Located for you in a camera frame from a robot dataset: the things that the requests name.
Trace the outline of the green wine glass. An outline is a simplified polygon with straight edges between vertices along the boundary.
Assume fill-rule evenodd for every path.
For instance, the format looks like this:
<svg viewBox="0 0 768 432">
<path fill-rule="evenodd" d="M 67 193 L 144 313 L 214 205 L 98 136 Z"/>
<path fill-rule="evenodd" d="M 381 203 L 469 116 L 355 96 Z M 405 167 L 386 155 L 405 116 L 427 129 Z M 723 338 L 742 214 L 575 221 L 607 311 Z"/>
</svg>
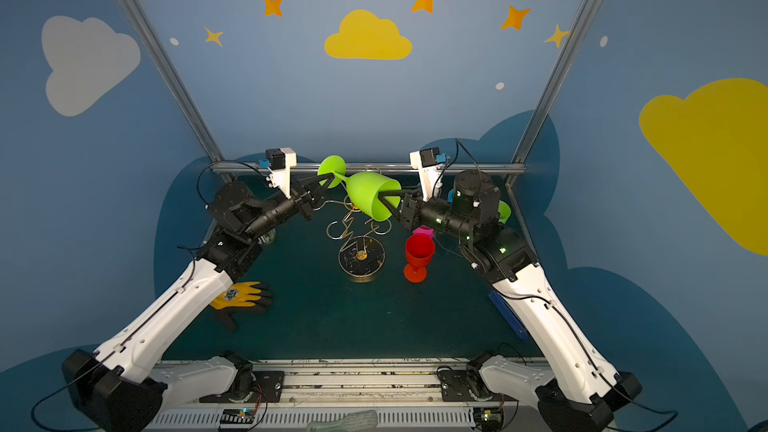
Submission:
<svg viewBox="0 0 768 432">
<path fill-rule="evenodd" d="M 505 201 L 500 201 L 498 204 L 498 213 L 499 213 L 499 221 L 502 224 L 506 224 L 512 214 L 510 205 Z"/>
<path fill-rule="evenodd" d="M 352 204 L 375 221 L 376 199 L 383 197 L 384 191 L 402 189 L 397 180 L 377 172 L 358 172 L 352 176 L 347 176 L 346 162 L 338 155 L 326 157 L 320 163 L 317 174 L 330 172 L 336 174 L 333 188 L 343 184 Z"/>
</svg>

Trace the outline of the red wine glass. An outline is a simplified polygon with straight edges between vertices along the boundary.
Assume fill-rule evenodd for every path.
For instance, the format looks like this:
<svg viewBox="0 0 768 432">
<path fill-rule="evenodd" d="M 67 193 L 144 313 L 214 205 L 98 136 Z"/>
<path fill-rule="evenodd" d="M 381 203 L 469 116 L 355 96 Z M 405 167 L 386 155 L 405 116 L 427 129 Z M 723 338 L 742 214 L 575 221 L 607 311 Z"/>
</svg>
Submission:
<svg viewBox="0 0 768 432">
<path fill-rule="evenodd" d="M 405 243 L 406 266 L 404 276 L 411 283 L 421 283 L 427 277 L 427 266 L 435 253 L 434 241 L 420 234 L 409 237 Z"/>
</svg>

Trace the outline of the pink wine glass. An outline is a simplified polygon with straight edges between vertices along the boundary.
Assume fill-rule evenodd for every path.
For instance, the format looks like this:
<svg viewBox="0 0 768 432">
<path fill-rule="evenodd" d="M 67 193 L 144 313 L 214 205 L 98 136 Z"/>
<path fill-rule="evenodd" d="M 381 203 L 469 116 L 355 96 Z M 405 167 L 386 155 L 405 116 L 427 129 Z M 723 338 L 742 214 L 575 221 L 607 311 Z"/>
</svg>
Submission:
<svg viewBox="0 0 768 432">
<path fill-rule="evenodd" d="M 420 226 L 413 231 L 414 235 L 421 235 L 432 239 L 435 235 L 435 231 L 427 226 Z"/>
</svg>

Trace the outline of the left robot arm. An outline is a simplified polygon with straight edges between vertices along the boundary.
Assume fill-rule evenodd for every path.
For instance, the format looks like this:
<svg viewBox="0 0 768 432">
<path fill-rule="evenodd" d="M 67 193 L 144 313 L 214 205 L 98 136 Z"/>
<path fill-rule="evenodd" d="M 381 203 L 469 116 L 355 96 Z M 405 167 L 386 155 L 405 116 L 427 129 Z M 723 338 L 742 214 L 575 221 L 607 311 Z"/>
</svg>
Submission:
<svg viewBox="0 0 768 432">
<path fill-rule="evenodd" d="M 154 367 L 194 319 L 251 268 L 262 251 L 259 238 L 297 214 L 309 218 L 337 183 L 332 173 L 291 179 L 267 199 L 256 198 L 238 180 L 223 185 L 207 207 L 215 232 L 180 277 L 95 351 L 78 349 L 64 361 L 74 407 L 105 431 L 141 431 L 162 411 L 226 393 L 244 381 L 249 369 L 232 355 L 167 371 Z"/>
</svg>

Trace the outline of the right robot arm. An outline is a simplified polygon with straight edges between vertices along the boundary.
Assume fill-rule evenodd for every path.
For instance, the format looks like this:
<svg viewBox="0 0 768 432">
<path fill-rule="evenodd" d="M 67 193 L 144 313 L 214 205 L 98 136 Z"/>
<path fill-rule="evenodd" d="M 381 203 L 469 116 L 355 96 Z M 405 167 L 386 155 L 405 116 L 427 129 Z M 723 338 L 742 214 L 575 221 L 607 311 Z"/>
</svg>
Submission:
<svg viewBox="0 0 768 432">
<path fill-rule="evenodd" d="M 471 381 L 484 395 L 536 408 L 552 431 L 607 430 L 641 392 L 639 381 L 618 371 L 573 322 L 532 249 L 501 222 L 492 178 L 464 171 L 453 190 L 450 201 L 391 190 L 376 193 L 375 202 L 408 230 L 427 226 L 456 239 L 462 257 L 504 299 L 547 361 L 534 367 L 484 353 L 467 366 Z"/>
</svg>

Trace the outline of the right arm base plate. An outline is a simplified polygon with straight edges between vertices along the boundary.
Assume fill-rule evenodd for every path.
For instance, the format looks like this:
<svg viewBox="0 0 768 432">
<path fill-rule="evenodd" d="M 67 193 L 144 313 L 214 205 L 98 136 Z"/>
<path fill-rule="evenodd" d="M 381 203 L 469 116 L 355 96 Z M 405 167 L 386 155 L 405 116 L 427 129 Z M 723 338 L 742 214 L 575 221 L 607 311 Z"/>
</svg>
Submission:
<svg viewBox="0 0 768 432">
<path fill-rule="evenodd" d="M 435 375 L 444 402 L 502 401 L 502 395 L 491 392 L 478 372 L 439 367 Z"/>
</svg>

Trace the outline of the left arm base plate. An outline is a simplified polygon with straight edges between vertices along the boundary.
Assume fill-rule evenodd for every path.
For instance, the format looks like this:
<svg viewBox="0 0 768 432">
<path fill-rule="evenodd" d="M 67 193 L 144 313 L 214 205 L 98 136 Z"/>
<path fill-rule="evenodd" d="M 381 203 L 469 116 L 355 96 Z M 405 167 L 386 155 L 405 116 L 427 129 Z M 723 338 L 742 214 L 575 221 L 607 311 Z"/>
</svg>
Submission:
<svg viewBox="0 0 768 432">
<path fill-rule="evenodd" d="M 225 392 L 201 397 L 200 403 L 268 403 L 280 401 L 284 385 L 283 371 L 246 370 L 236 374 Z"/>
</svg>

